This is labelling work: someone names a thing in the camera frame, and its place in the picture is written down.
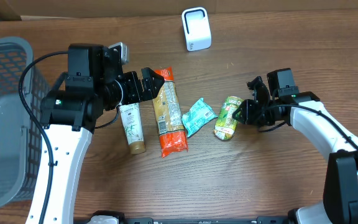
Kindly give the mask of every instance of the green drink can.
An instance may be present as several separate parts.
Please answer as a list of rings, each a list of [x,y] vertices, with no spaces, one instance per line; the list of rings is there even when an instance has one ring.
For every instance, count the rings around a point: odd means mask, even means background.
[[[216,120],[214,133],[222,140],[230,140],[236,130],[237,121],[233,119],[233,112],[240,106],[243,99],[229,96],[223,103],[218,120]]]

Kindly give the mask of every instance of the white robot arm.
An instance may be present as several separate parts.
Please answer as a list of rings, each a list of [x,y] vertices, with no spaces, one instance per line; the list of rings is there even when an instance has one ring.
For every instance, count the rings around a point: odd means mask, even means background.
[[[316,95],[300,93],[289,68],[268,73],[267,80],[270,95],[261,77],[247,83],[254,99],[245,100],[233,118],[259,127],[284,120],[276,127],[293,126],[328,161],[323,201],[290,211],[287,223],[358,223],[358,137],[334,119]]]
[[[37,62],[58,54],[68,54],[68,71],[60,75],[41,101],[38,121],[25,102],[22,84],[26,73]],[[32,205],[26,223],[73,223],[78,179],[84,156],[103,111],[120,105],[140,103],[157,97],[164,78],[150,68],[123,73],[128,49],[118,43],[110,47],[72,44],[67,52],[55,52],[34,60],[19,80],[19,96],[31,120],[44,138],[40,168]],[[65,82],[65,90],[59,90]],[[118,218],[100,215],[90,223],[118,224]]]

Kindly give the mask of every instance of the orange snack bag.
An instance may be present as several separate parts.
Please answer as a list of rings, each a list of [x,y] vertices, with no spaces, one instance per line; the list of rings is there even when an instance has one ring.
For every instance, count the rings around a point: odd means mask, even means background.
[[[155,70],[165,79],[158,97],[153,99],[155,119],[158,125],[162,157],[171,152],[188,150],[185,127],[181,121],[181,112],[178,102],[175,83],[173,82],[172,67]]]

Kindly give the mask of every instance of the wood grain surface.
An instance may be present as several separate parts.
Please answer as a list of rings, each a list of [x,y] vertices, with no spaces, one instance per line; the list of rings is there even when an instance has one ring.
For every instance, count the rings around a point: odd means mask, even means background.
[[[28,40],[35,57],[71,43],[130,48],[124,71],[173,67],[182,113],[199,98],[219,113],[228,96],[250,98],[246,82],[293,69],[301,91],[313,91],[358,135],[358,10],[257,12],[210,16],[210,49],[187,52],[180,16],[0,22],[0,37]],[[49,83],[67,57],[37,65]],[[95,131],[83,163],[75,217],[117,210],[127,217],[250,218],[285,215],[322,199],[326,162],[290,127],[258,134],[238,125],[230,141],[215,120],[189,138],[188,152],[162,159],[152,102],[140,104],[147,152],[132,156],[121,120]],[[98,124],[109,121],[107,112]],[[30,201],[0,208],[0,223],[24,223]]]

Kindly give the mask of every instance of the mesh basket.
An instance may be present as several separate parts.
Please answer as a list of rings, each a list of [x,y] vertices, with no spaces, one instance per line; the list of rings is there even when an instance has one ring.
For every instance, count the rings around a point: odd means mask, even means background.
[[[17,94],[20,75],[32,60],[31,46],[24,39],[0,39],[0,207],[32,199],[37,180],[42,137]],[[24,80],[24,94],[38,119],[40,101],[48,91],[41,73],[31,69]]]

